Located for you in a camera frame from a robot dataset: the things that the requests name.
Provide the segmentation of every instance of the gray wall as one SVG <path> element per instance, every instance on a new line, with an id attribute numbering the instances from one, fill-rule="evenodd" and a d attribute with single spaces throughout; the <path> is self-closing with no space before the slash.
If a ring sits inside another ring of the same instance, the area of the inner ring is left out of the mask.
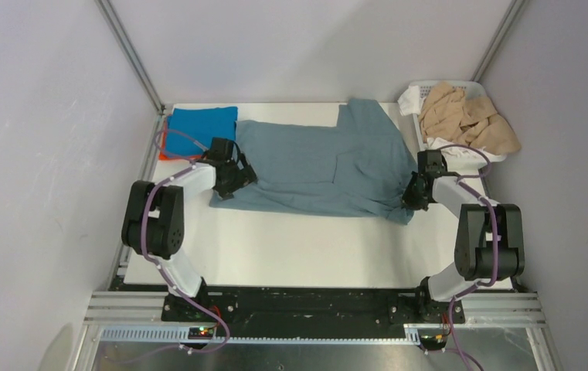
<path id="1" fill-rule="evenodd" d="M 0 370 L 64 367 L 112 265 L 148 102 L 93 0 L 0 2 Z"/>
<path id="2" fill-rule="evenodd" d="M 530 2 L 484 86 L 524 148 L 491 176 L 567 369 L 588 369 L 588 2 Z"/>
<path id="3" fill-rule="evenodd" d="M 468 80 L 510 0 L 115 1 L 169 103 L 393 102 Z"/>

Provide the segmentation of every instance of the gray floor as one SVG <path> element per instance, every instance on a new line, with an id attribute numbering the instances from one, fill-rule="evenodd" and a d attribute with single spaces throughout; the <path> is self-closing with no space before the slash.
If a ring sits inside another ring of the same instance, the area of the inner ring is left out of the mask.
<path id="1" fill-rule="evenodd" d="M 460 330 L 463 350 L 486 370 L 537 370 L 524 329 Z M 132 359 L 163 346 L 149 343 L 103 343 L 113 359 Z M 168 350 L 129 365 L 99 361 L 97 371 L 116 370 L 364 371 L 460 370 L 459 356 L 423 352 L 410 345 L 227 345 L 218 352 L 188 356 Z"/>

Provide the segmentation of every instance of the beige cloth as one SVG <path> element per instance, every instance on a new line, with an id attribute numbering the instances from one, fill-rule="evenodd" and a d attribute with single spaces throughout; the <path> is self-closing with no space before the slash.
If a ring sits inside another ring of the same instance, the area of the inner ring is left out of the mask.
<path id="1" fill-rule="evenodd" d="M 461 145 L 484 148 L 494 155 L 521 149 L 514 131 L 496 111 L 489 97 L 466 100 L 464 90 L 442 81 L 423 102 L 419 123 L 423 140 L 442 138 Z"/>

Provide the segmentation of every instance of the white plastic basket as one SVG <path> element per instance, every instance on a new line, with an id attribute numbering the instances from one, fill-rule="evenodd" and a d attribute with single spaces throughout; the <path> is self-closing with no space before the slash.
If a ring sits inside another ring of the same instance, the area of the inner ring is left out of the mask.
<path id="1" fill-rule="evenodd" d="M 414 81 L 410 83 L 412 85 L 418 85 L 421 90 L 421 98 L 425 98 L 428 96 L 430 89 L 432 89 L 435 85 L 437 85 L 441 81 L 446 81 L 447 83 L 453 85 L 454 87 L 461 87 L 464 89 L 464 92 L 467 94 L 467 99 L 480 97 L 483 95 L 487 95 L 484 92 L 484 88 L 479 83 L 475 83 L 473 81 L 459 81 L 459 80 L 423 80 L 423 81 Z M 414 129 L 416 131 L 416 139 L 419 142 L 420 150 L 428 149 L 428 145 L 425 141 L 423 141 L 423 136 L 421 135 L 421 126 L 419 125 L 419 115 L 412 114 L 412 119 L 414 120 Z M 489 161 L 491 162 L 501 162 L 505 160 L 507 157 L 506 155 L 493 155 L 491 153 L 485 152 Z M 446 158 L 446 163 L 448 168 L 456 169 L 456 168 L 482 168 L 487 164 L 487 162 L 483 158 L 460 158 L 451 155 L 444 154 Z"/>

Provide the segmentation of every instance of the folded blue cloth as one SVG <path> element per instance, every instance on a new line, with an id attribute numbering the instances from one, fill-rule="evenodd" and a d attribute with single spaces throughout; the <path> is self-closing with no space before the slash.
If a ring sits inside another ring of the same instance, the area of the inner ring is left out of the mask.
<path id="1" fill-rule="evenodd" d="M 398 128 L 374 100 L 339 106 L 336 128 L 239 121 L 236 142 L 257 183 L 213 197 L 227 209 L 325 216 L 383 216 L 407 224 L 401 203 L 416 163 Z"/>
<path id="2" fill-rule="evenodd" d="M 212 138 L 235 140 L 235 125 L 238 115 L 236 107 L 210 108 L 205 110 L 174 109 L 168 118 L 168 128 L 181 131 L 195 138 L 206 147 L 212 144 Z M 202 155 L 202 149 L 189 139 L 175 133 L 166 134 L 166 153 L 170 155 Z"/>

